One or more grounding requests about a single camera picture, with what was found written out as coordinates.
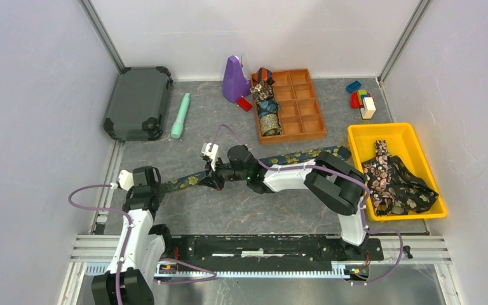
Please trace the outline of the navy yellow floral tie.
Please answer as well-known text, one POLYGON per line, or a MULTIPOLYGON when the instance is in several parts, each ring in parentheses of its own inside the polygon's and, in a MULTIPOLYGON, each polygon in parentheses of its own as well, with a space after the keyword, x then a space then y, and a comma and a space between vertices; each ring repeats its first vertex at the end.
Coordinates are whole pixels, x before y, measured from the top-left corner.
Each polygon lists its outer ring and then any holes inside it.
MULTIPOLYGON (((328 146, 328 147, 323 147, 318 149, 310 149, 305 151, 292 152, 288 154, 281 154, 277 156, 261 158, 261 161, 265 163, 267 166, 293 165, 296 163, 302 163, 305 161, 309 161, 313 158, 316 158, 321 152, 332 154, 336 158, 339 158, 343 161, 347 161, 351 158, 351 151, 349 150, 348 147, 328 146)), ((165 192, 168 194, 175 191, 180 191, 181 189, 185 189, 187 187, 196 186, 198 185, 199 181, 204 177, 205 177, 204 172, 197 172, 190 175, 186 175, 178 179, 170 180, 163 184, 165 186, 165 192)))

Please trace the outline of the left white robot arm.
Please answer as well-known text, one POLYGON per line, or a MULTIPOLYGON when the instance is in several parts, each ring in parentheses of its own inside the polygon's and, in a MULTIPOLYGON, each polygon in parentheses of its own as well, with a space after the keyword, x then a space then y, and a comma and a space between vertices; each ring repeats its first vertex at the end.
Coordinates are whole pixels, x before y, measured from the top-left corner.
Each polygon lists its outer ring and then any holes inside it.
POLYGON ((164 196, 161 175, 152 166, 122 170, 118 186, 127 191, 121 208, 123 227, 113 259, 91 283, 94 303, 154 304, 151 285, 156 266, 174 251, 167 226, 154 224, 164 196))

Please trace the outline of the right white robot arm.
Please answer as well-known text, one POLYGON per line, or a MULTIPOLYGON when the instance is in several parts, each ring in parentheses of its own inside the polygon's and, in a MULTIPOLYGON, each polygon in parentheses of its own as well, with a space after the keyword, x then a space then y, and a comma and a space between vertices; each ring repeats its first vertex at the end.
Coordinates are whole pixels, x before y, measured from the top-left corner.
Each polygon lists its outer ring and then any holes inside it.
POLYGON ((230 148, 226 163, 218 157, 218 150, 217 144, 203 144, 201 153, 206 166, 199 185, 220 191, 226 182, 244 181, 258 194, 310 191, 337 214, 343 254, 358 259, 367 251, 362 216, 366 189, 362 172, 324 151, 309 161, 293 165, 265 165, 245 145, 230 148))

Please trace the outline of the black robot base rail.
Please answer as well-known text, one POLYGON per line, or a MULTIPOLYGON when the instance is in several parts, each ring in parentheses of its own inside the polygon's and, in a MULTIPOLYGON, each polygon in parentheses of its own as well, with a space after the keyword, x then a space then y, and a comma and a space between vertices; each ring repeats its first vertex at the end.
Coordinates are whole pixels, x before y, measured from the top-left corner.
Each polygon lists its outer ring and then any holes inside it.
POLYGON ((326 234, 173 236, 162 257, 216 273, 221 271, 330 271, 332 262, 384 259, 381 242, 366 238, 354 246, 326 234))

